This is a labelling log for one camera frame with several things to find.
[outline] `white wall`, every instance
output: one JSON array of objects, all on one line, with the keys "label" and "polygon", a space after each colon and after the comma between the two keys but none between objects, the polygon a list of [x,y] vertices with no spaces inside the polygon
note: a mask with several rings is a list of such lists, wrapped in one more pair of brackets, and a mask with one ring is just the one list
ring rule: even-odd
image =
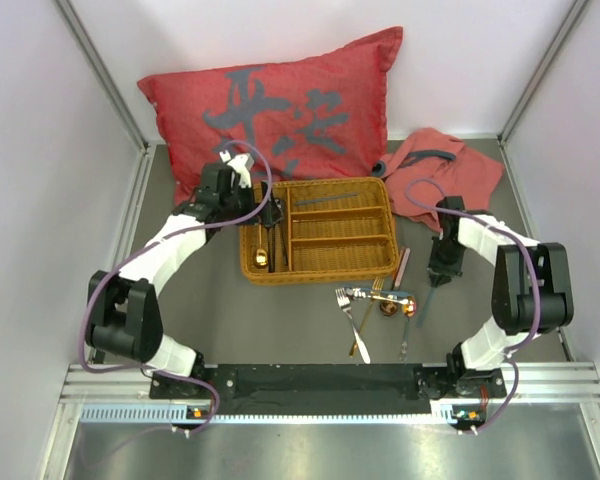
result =
[{"label": "white wall", "polygon": [[600,0],[591,2],[510,151],[540,238],[567,246],[573,347],[600,373]]},{"label": "white wall", "polygon": [[73,0],[147,138],[150,74],[299,60],[393,25],[389,134],[499,133],[572,0]]},{"label": "white wall", "polygon": [[136,157],[53,2],[0,2],[0,479],[37,469]]}]

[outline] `silver fork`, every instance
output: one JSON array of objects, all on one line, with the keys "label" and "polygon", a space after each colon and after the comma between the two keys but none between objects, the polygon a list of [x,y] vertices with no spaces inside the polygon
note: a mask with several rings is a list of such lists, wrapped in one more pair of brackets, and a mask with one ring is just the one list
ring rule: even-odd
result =
[{"label": "silver fork", "polygon": [[351,324],[351,328],[353,329],[353,336],[355,337],[356,343],[358,344],[358,351],[360,352],[362,361],[364,363],[371,363],[371,357],[369,357],[367,347],[362,341],[362,338],[360,338],[360,334],[358,333],[356,324],[353,321],[353,315],[351,314],[351,300],[345,293],[344,288],[336,288],[336,299],[338,300],[338,306],[340,307],[340,310],[342,310],[345,313],[345,315],[347,315],[347,317],[349,318],[349,323]]}]

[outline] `fork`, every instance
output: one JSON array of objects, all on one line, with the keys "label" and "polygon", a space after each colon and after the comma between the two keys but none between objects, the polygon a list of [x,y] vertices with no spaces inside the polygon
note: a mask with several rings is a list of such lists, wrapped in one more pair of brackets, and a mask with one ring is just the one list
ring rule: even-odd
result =
[{"label": "fork", "polygon": [[351,324],[351,328],[353,329],[353,336],[356,338],[356,343],[358,344],[358,350],[360,351],[362,361],[364,361],[364,363],[371,363],[371,357],[369,357],[367,347],[362,341],[362,338],[360,338],[360,334],[358,333],[356,324],[353,321],[353,315],[351,314],[351,300],[345,293],[344,288],[336,288],[336,299],[338,300],[338,306],[340,307],[340,310],[342,310],[345,313],[345,315],[349,318],[349,323]]},{"label": "fork", "polygon": [[[382,287],[384,287],[384,277],[376,277],[376,279],[373,281],[373,285],[371,286],[371,291],[378,292],[382,290]],[[362,317],[362,323],[360,324],[360,335],[362,335],[362,330],[364,330],[364,326],[367,324],[367,320],[369,320],[369,315],[371,314],[371,309],[373,308],[375,301],[375,298],[371,298],[369,307],[367,307],[367,311],[365,312],[364,317]],[[353,345],[351,345],[351,350],[349,350],[349,356],[353,357],[356,354],[357,349],[358,342],[353,342]]]}]

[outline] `red cloth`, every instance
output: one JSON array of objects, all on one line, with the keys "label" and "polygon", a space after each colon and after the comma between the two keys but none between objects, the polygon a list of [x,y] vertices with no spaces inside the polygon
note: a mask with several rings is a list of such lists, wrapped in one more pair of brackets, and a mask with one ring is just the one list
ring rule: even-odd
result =
[{"label": "red cloth", "polygon": [[[417,152],[439,150],[455,156],[449,160],[441,156],[418,158]],[[405,196],[409,183],[417,178],[435,180],[448,196],[460,195],[467,210],[486,210],[489,199],[504,172],[504,165],[467,147],[464,142],[433,128],[423,128],[409,135],[396,153],[383,155],[386,166],[381,175],[391,198],[392,210],[403,217],[423,222],[440,231],[438,214],[411,203]],[[442,195],[433,185],[418,183],[410,195],[426,204],[435,205]]]},{"label": "red cloth", "polygon": [[[176,204],[231,139],[255,145],[275,179],[369,175],[386,152],[387,72],[401,43],[394,27],[298,62],[140,80],[169,148]],[[264,178],[261,162],[252,175]]]}]

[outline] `red pillow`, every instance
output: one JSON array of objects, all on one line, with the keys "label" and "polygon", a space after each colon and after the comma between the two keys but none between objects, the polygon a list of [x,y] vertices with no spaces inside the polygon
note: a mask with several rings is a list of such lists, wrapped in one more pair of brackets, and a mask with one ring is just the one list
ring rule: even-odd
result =
[{"label": "red pillow", "polygon": [[[386,152],[386,76],[401,43],[393,27],[298,62],[140,80],[169,148],[176,204],[231,139],[255,145],[276,180],[370,175]],[[252,175],[264,177],[260,162]]]}]

